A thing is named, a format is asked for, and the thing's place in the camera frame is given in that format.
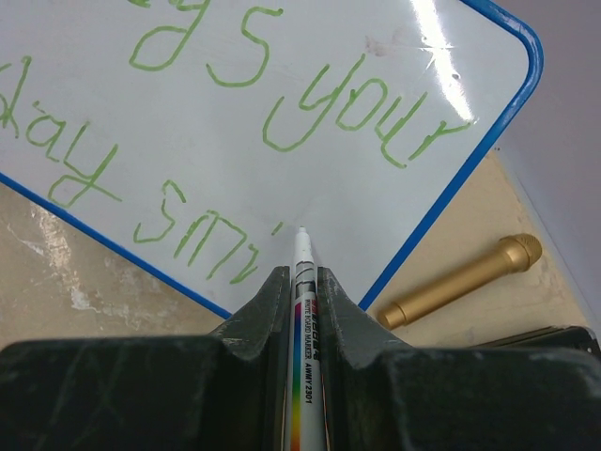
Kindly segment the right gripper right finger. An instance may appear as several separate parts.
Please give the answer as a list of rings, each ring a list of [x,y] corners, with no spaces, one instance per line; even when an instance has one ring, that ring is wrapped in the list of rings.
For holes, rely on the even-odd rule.
[[[317,271],[333,450],[596,450],[600,362],[566,348],[415,348]]]

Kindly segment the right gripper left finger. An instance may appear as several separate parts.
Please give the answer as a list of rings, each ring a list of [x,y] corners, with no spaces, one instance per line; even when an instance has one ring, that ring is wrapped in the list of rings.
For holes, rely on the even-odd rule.
[[[29,340],[1,352],[5,450],[278,450],[290,270],[208,334]]]

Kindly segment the white whiteboard marker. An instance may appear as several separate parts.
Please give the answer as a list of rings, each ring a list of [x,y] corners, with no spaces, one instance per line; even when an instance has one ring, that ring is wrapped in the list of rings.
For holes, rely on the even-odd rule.
[[[309,233],[300,227],[292,265],[283,449],[326,448],[316,264]]]

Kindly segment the blue framed whiteboard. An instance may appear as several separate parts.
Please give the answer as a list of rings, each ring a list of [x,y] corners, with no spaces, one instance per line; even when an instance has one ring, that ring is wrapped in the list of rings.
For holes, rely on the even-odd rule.
[[[543,67],[490,1],[5,1],[1,180],[220,316],[300,227],[367,308]]]

